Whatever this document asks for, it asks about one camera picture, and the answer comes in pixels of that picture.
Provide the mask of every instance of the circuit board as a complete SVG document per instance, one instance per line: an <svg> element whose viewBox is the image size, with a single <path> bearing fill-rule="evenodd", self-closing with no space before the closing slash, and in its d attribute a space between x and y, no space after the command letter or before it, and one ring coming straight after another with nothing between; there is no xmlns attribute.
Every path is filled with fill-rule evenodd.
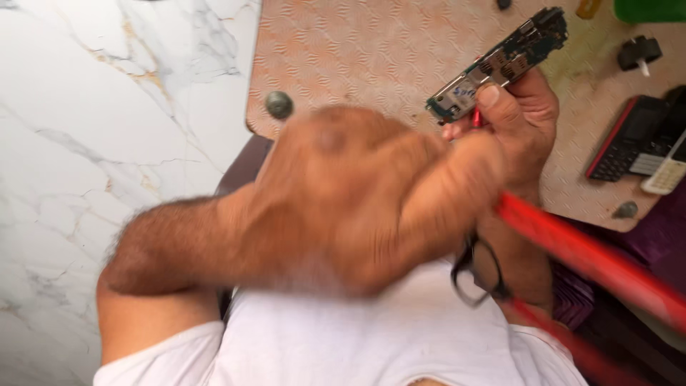
<svg viewBox="0 0 686 386"><path fill-rule="evenodd" d="M438 124L454 122L472 111L481 84L493 81L504 87L543 62L552 50L562 48L568 37L564 13L560 7L538 11L427 99L426 108L439 119Z"/></svg>

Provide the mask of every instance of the white marble wall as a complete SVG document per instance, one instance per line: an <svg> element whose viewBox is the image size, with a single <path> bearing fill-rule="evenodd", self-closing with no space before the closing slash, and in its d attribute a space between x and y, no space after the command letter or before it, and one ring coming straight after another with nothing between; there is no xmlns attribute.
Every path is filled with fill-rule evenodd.
<svg viewBox="0 0 686 386"><path fill-rule="evenodd" d="M89 385L94 284L138 209L245 144L259 0L0 0L0 385Z"/></svg>

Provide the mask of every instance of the white shirt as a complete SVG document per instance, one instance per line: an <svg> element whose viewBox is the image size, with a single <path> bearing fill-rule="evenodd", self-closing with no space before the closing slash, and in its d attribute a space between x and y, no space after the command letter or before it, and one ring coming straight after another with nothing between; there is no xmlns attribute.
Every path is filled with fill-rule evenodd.
<svg viewBox="0 0 686 386"><path fill-rule="evenodd" d="M374 300L240 292L226 328L190 328L101 367L95 386L586 385L545 332L471 309L435 262Z"/></svg>

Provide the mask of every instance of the table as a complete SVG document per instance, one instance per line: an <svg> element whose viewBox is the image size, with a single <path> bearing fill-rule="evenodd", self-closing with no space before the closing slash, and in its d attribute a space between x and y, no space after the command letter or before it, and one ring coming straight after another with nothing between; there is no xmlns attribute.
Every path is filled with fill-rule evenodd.
<svg viewBox="0 0 686 386"><path fill-rule="evenodd" d="M659 196L641 191L640 177L617 183L583 175L591 157L632 95L661 97L686 83L686 24L626 25L604 1L591 20L575 15L578 0L514 1L501 12L495 1L460 0L265 0L252 68L246 119L269 138L282 122L263 105L281 90L296 110L326 104L368 106L421 131L439 131L424 109L427 97L473 59L544 6L565 10L569 40L541 65L560 99L558 137L541 182L549 212L618 231L628 231ZM657 38L663 57L652 76L621 72L617 52L629 38ZM612 213L626 201L634 218Z"/></svg>

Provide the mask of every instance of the motion blurred hand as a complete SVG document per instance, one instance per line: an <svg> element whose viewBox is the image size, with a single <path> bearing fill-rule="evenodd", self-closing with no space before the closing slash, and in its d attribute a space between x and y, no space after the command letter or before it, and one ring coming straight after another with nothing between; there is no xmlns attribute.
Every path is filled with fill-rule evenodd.
<svg viewBox="0 0 686 386"><path fill-rule="evenodd" d="M506 157L507 188L515 193L537 189L543 166L555 142L558 99L538 68L507 90L496 84L482 86L477 105L490 122L483 127L501 142ZM443 137L457 139L470 130L469 117L445 125Z"/></svg>
<svg viewBox="0 0 686 386"><path fill-rule="evenodd" d="M239 191L240 284L374 295L460 248L503 179L490 133L450 146L366 109L295 117Z"/></svg>

